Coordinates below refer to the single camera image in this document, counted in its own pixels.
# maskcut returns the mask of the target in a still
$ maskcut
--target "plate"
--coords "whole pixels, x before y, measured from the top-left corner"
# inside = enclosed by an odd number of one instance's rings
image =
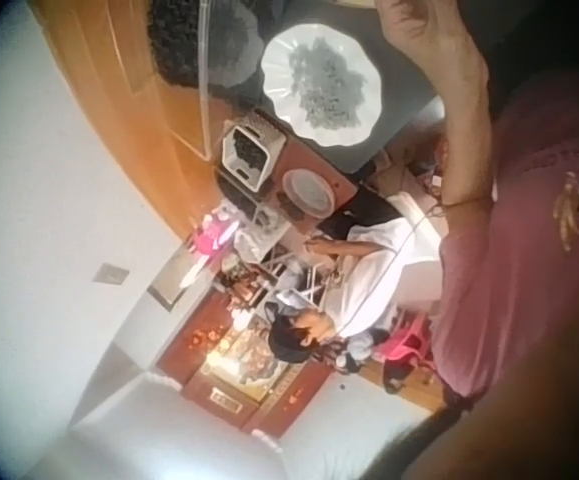
[[[276,116],[323,147],[363,142],[380,117],[378,70],[356,40],[333,28],[302,24],[280,33],[261,65]]]
[[[282,177],[282,188],[289,200],[312,217],[327,218],[336,209],[333,190],[324,178],[310,170],[289,170]]]

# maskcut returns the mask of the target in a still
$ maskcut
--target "black pants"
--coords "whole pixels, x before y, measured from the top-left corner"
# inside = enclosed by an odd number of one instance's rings
[[[387,200],[360,185],[358,193],[323,220],[318,228],[335,240],[346,240],[349,230],[356,225],[372,227],[401,217],[402,214]]]

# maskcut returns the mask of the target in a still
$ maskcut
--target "white plate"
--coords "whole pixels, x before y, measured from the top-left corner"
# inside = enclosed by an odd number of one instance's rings
[[[289,200],[312,217],[327,218],[336,209],[333,190],[324,178],[310,170],[289,170],[282,177],[282,189]]]
[[[336,130],[314,128],[307,120],[306,110],[300,106],[300,95],[292,91],[292,53],[301,46],[312,48],[319,39],[324,39],[345,59],[348,71],[364,78],[364,99],[356,110],[359,123],[354,127]],[[265,74],[264,92],[273,101],[278,118],[289,123],[297,135],[312,139],[323,147],[363,142],[382,112],[382,82],[376,67],[356,40],[326,25],[297,25],[279,34],[267,45],[262,57],[262,70]]]

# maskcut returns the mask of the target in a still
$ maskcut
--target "wall outlet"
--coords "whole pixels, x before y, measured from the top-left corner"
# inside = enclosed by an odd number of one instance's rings
[[[128,276],[129,270],[103,263],[93,277],[93,282],[106,283],[107,285],[122,285]]]

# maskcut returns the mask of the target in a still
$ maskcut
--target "pink shirt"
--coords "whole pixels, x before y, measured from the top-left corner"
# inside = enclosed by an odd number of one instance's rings
[[[489,224],[450,233],[440,249],[433,353],[463,396],[494,384],[579,298],[579,237],[566,253],[553,218],[566,173],[579,179],[579,75],[523,87],[494,126],[493,151],[498,202]]]

